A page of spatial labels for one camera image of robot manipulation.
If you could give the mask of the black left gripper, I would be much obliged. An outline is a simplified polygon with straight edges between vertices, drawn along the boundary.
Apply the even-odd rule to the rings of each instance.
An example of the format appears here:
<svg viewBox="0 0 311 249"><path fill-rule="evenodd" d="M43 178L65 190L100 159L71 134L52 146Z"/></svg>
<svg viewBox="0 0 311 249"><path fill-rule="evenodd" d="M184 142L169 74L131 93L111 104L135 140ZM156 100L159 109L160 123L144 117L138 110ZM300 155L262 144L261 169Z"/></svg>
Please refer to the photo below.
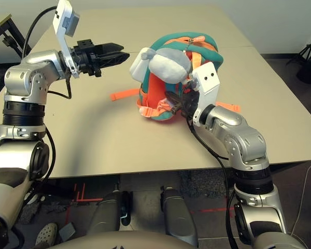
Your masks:
<svg viewBox="0 0 311 249"><path fill-rule="evenodd" d="M122 45L115 43L95 45L91 39L85 39L77 41L72 57L80 72L101 77L101 68L119 65L129 58L130 54L122 52L123 49Z"/></svg>

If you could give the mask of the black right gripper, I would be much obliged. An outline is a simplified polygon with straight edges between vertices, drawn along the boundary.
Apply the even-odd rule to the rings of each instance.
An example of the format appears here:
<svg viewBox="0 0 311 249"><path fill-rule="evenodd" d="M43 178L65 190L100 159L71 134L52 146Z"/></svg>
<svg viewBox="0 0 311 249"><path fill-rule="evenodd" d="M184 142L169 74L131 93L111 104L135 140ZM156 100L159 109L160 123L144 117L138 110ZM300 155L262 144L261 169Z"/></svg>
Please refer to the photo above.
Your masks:
<svg viewBox="0 0 311 249"><path fill-rule="evenodd" d="M173 115L182 112L185 118L192 118L198 106L200 93L190 90L184 92L182 97L180 97L174 92L166 91L165 96L171 104L174 104L171 108L171 113Z"/></svg>

